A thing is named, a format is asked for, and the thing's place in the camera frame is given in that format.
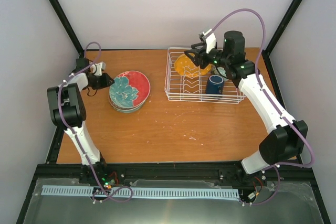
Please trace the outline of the yellow polka dot plate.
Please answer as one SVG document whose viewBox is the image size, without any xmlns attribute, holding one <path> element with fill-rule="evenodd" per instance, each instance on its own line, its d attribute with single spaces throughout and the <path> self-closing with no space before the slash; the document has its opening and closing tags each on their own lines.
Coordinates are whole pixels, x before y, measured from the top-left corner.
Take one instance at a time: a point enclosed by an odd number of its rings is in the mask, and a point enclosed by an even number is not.
<svg viewBox="0 0 336 224">
<path fill-rule="evenodd" d="M 209 73 L 212 69 L 212 66 L 208 65 L 204 69 L 201 69 L 200 67 L 194 65 L 191 59 L 188 58 L 185 54 L 181 54 L 174 63 L 174 69 L 181 76 L 196 78 Z"/>
</svg>

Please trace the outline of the red floral plate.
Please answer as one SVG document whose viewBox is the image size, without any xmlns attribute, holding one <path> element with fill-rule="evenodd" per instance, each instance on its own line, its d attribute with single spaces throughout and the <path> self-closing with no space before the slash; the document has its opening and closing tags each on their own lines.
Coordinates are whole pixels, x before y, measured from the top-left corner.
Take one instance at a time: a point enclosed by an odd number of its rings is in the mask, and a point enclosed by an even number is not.
<svg viewBox="0 0 336 224">
<path fill-rule="evenodd" d="M 113 105 L 130 109 L 142 104 L 148 98 L 150 90 L 151 85 L 146 75 L 135 70 L 126 71 L 114 78 L 109 97 Z"/>
</svg>

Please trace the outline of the striped large bowl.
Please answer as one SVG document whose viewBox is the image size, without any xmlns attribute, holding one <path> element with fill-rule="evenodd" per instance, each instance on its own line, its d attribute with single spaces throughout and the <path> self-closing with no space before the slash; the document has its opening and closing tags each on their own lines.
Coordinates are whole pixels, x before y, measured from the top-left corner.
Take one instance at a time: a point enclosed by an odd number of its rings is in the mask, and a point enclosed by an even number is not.
<svg viewBox="0 0 336 224">
<path fill-rule="evenodd" d="M 117 106 L 111 99 L 109 99 L 109 102 L 111 104 L 111 106 L 118 112 L 123 112 L 123 113 L 132 113 L 132 112 L 135 112 L 137 110 L 139 110 L 144 104 L 145 104 L 145 101 L 143 101 L 141 104 L 135 106 L 135 107 L 132 107 L 132 108 L 122 108 L 120 106 Z"/>
</svg>

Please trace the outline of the dark blue mug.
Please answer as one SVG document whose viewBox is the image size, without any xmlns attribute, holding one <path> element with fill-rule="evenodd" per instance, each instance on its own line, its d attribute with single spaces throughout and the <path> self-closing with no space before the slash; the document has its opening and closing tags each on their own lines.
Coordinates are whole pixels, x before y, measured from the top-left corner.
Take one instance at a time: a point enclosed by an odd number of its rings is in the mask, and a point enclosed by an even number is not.
<svg viewBox="0 0 336 224">
<path fill-rule="evenodd" d="M 224 78 L 219 75 L 211 75 L 206 84 L 205 93 L 209 95 L 210 98 L 220 99 L 223 93 Z"/>
</svg>

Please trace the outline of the green floral small bowl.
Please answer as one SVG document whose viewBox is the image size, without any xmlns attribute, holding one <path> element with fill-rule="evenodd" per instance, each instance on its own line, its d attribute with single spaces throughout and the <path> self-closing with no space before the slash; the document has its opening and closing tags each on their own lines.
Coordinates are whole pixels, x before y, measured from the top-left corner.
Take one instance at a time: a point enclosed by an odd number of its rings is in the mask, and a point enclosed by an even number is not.
<svg viewBox="0 0 336 224">
<path fill-rule="evenodd" d="M 228 80 L 226 71 L 223 67 L 212 66 L 212 73 L 223 77 L 225 80 Z"/>
</svg>

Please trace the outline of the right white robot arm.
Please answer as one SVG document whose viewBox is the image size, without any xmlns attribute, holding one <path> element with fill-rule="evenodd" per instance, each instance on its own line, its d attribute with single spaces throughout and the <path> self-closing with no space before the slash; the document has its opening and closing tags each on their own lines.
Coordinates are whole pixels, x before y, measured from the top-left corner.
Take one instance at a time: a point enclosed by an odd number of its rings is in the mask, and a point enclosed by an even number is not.
<svg viewBox="0 0 336 224">
<path fill-rule="evenodd" d="M 269 90 L 256 64 L 245 58 L 245 38 L 240 31 L 224 34 L 223 49 L 217 48 L 210 29 L 199 35 L 185 54 L 201 69 L 208 65 L 225 69 L 226 78 L 251 102 L 262 119 L 268 135 L 259 149 L 241 161 L 246 174 L 254 174 L 271 165 L 289 165 L 290 158 L 300 155 L 305 146 L 308 126 L 297 121 Z"/>
</svg>

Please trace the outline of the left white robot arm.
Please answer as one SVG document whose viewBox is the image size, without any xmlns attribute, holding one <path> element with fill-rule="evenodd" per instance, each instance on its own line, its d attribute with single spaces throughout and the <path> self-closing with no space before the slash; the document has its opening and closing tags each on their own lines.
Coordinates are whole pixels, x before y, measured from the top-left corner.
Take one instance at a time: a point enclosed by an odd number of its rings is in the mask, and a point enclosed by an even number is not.
<svg viewBox="0 0 336 224">
<path fill-rule="evenodd" d="M 55 126 L 62 127 L 71 138 L 81 157 L 83 166 L 103 161 L 101 152 L 94 145 L 86 126 L 86 109 L 81 91 L 87 88 L 100 90 L 110 87 L 114 80 L 105 73 L 104 62 L 89 59 L 76 60 L 76 68 L 63 84 L 47 89 L 50 117 Z"/>
</svg>

